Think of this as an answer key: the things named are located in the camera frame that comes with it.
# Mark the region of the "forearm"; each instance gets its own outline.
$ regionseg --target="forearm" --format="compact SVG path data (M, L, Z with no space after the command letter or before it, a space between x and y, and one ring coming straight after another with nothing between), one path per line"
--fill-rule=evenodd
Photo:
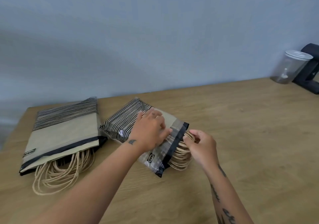
M212 189L218 223L253 224L234 187L220 165L204 167Z
M139 156L133 145L122 144L34 223L98 223Z

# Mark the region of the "hand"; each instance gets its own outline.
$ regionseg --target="hand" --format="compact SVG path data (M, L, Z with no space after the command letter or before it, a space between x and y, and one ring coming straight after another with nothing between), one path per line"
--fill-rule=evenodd
M218 165L216 141L213 137L200 130L189 130L189 132L195 136L196 140L199 140L195 143L189 137L183 137L194 159L204 168L211 164Z
M127 142L143 154L160 145L171 132L172 129L165 126L162 113L152 107L144 115L138 113Z

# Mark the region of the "finger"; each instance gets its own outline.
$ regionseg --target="finger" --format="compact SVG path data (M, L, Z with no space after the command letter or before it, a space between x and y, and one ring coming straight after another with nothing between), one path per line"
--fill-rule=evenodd
M136 120L135 120L135 121L141 120L142 116L143 116L143 112L142 112L142 111L139 111L139 112L138 112L138 115L136 116Z
M149 115L148 115L148 117L149 118L156 118L157 116L161 116L162 115L162 113L160 112L160 111L158 111L158 110L153 110Z
M186 144L186 146L187 146L189 149L192 147L193 144L195 144L195 143L193 142L193 140L190 139L190 138L187 137L187 136L184 136L184 137L183 137L183 141L184 141L184 143Z
M147 117L152 111L154 111L154 107L151 107L147 112L145 112L143 117Z
M207 136L207 133L205 133L205 132L203 132L201 130L192 129L192 130L189 130L189 132L191 134L193 134L196 139L199 139L199 140L201 140L201 139L203 139L203 138L205 138Z
M158 116L155 118L155 120L157 121L157 123L161 126L162 129L164 129L166 127L165 125L165 119L163 116Z
M160 141L161 141L161 143L164 141L164 139L165 139L166 137L168 137L168 135L169 135L172 131L173 131L173 129L171 129L171 128L166 128L166 129L164 129L164 130L161 132L161 134L160 134Z

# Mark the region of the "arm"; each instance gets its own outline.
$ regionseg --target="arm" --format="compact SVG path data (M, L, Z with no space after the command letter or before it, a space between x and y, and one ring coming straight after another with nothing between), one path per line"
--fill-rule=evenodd
M254 224L219 165L216 141L203 131L190 130L190 132L195 135L199 143L194 143L188 137L184 137L184 142L189 147L194 159L202 166L211 184L218 224Z
M172 131L165 128L159 111L152 108L142 114L138 113L129 139L33 224L99 223L133 163Z

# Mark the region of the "black label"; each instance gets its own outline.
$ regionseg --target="black label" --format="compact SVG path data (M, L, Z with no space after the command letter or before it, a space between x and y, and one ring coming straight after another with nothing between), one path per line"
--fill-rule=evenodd
M149 155L147 161L148 161L149 163L151 163L151 162L153 161L153 158L154 158L154 154L151 153L151 154Z
M30 150L30 151L25 152L24 155L23 155L23 157L25 157L26 155L29 155L29 154L34 153L34 151L35 151L35 149L32 149L32 150Z

